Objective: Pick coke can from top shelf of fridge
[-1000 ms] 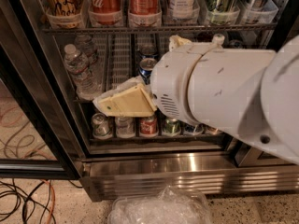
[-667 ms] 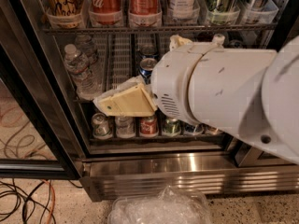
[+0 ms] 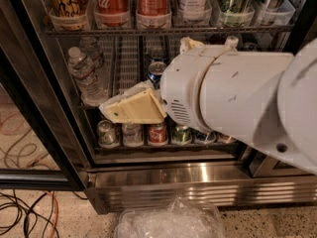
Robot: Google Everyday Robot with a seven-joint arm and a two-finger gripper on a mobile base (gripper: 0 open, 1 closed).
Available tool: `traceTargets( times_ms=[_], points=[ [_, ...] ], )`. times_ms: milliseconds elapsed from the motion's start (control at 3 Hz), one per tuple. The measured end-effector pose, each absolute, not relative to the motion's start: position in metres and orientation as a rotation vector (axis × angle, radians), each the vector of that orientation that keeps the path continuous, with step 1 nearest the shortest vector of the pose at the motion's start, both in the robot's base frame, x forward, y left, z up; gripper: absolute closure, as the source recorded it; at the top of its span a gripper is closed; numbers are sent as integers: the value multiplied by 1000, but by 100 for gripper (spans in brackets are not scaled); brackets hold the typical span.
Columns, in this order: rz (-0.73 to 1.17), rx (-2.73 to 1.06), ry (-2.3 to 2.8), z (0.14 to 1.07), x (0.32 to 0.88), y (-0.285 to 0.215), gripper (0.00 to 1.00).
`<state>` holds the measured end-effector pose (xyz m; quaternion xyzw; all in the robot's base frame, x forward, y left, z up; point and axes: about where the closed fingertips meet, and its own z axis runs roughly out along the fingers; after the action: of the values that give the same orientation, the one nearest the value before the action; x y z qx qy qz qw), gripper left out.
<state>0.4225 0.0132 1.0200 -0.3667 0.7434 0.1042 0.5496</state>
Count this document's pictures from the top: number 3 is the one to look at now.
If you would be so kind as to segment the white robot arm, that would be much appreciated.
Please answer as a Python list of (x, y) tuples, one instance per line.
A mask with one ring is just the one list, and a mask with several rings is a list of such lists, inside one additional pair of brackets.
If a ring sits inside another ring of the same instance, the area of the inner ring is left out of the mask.
[(297, 54), (191, 47), (163, 71), (159, 90), (141, 82), (102, 103), (114, 123), (164, 117), (200, 132), (217, 131), (279, 161), (317, 174), (317, 40)]

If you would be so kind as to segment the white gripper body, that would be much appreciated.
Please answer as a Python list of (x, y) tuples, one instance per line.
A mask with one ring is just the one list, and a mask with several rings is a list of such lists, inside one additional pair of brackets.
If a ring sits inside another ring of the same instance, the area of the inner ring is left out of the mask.
[(232, 49), (225, 45), (193, 48), (175, 57), (160, 79), (160, 95), (169, 117), (180, 125), (206, 133), (211, 129), (202, 118), (200, 91), (212, 63)]

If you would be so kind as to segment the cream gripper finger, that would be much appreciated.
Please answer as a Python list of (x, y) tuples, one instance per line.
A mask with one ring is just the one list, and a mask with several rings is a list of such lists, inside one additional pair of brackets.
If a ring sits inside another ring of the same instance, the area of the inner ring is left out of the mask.
[(158, 124), (167, 116), (160, 92), (149, 80), (110, 98), (99, 110), (112, 123)]
[(179, 52), (181, 54), (186, 53), (189, 50), (195, 49), (195, 48), (200, 48), (203, 47), (204, 44), (199, 42), (199, 41), (195, 41), (192, 40), (189, 37), (184, 37), (180, 40), (180, 48), (179, 48)]

